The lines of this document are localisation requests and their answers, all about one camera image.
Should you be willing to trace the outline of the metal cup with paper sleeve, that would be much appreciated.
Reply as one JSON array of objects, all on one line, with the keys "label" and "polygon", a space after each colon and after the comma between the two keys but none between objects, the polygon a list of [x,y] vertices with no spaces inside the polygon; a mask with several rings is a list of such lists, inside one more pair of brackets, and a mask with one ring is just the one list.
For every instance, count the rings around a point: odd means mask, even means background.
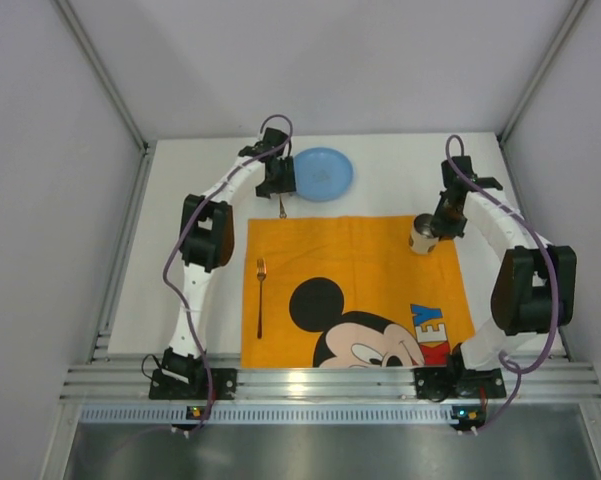
[{"label": "metal cup with paper sleeve", "polygon": [[439,237],[432,227],[433,216],[428,213],[417,215],[412,223],[409,247],[414,254],[428,255],[436,247]]}]

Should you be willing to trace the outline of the blue plastic plate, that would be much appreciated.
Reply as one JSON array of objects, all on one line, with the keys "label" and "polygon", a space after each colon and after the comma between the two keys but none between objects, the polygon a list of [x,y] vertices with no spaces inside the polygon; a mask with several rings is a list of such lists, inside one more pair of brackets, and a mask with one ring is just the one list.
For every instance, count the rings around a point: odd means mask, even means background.
[{"label": "blue plastic plate", "polygon": [[312,202],[340,198],[351,186],[354,169],[342,152],[328,147],[314,147],[294,156],[296,193]]}]

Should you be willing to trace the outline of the gold ornate spoon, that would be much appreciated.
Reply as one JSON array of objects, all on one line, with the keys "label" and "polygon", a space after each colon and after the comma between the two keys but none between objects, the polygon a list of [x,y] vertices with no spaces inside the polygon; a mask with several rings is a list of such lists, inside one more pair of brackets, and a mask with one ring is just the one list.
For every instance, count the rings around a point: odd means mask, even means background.
[{"label": "gold ornate spoon", "polygon": [[282,195],[279,195],[278,199],[279,199],[279,218],[280,219],[286,219],[287,218],[287,213],[286,213],[286,210],[285,210],[285,207],[284,207]]}]

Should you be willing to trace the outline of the rose gold fork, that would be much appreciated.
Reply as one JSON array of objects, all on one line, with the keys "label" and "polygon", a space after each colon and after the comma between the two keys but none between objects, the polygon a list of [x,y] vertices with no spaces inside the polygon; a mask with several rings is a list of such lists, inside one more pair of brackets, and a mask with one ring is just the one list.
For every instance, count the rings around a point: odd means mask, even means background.
[{"label": "rose gold fork", "polygon": [[259,299],[258,299],[258,322],[257,322],[257,339],[263,337],[263,293],[264,281],[267,278],[267,266],[264,258],[259,258],[256,261],[257,280],[259,282]]}]

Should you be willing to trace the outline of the orange Mickey Mouse cloth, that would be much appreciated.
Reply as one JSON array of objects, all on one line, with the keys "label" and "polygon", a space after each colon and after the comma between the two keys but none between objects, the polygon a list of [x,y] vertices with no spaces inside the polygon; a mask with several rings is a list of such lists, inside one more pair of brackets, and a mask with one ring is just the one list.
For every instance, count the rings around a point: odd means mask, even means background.
[{"label": "orange Mickey Mouse cloth", "polygon": [[[475,331],[455,246],[409,247],[409,216],[253,219],[245,368],[441,366]],[[257,339],[264,258],[263,337]]]}]

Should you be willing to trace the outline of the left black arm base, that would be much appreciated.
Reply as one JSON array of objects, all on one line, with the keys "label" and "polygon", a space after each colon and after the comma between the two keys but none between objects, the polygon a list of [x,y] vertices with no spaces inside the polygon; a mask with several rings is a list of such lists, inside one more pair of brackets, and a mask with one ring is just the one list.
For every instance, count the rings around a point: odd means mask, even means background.
[{"label": "left black arm base", "polygon": [[201,367],[193,372],[193,380],[167,370],[155,369],[150,380],[148,397],[151,400],[232,400],[237,388],[237,370],[212,368],[211,377]]}]

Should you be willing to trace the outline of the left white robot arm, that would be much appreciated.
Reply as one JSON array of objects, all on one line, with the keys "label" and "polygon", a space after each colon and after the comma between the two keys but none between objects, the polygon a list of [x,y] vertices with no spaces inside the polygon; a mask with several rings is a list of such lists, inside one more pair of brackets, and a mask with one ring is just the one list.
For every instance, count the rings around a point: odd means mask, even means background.
[{"label": "left white robot arm", "polygon": [[229,171],[202,194],[188,195],[178,239],[162,280],[179,302],[175,331],[164,352],[163,368],[191,378],[208,365],[203,317],[215,271],[229,262],[235,245],[234,207],[250,191],[261,198],[295,190],[292,132],[260,127],[253,145],[239,150]]}]

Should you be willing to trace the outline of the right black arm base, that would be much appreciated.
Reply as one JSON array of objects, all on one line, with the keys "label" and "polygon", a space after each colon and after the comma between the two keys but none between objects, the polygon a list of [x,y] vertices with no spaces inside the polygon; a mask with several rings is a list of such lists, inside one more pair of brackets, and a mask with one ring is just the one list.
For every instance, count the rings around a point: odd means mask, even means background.
[{"label": "right black arm base", "polygon": [[500,369],[451,371],[446,367],[413,370],[416,397],[442,402],[447,399],[504,399],[506,388]]}]

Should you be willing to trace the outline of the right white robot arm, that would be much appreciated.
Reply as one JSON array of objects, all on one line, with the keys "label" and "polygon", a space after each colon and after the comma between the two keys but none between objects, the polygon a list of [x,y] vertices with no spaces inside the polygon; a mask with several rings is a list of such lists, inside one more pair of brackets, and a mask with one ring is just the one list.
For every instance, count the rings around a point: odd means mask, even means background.
[{"label": "right white robot arm", "polygon": [[573,316],[577,256],[539,235],[493,177],[478,177],[468,156],[448,157],[431,232],[438,240],[476,227],[500,260],[490,318],[456,349],[468,370],[496,366],[526,375],[550,356],[558,329]]}]

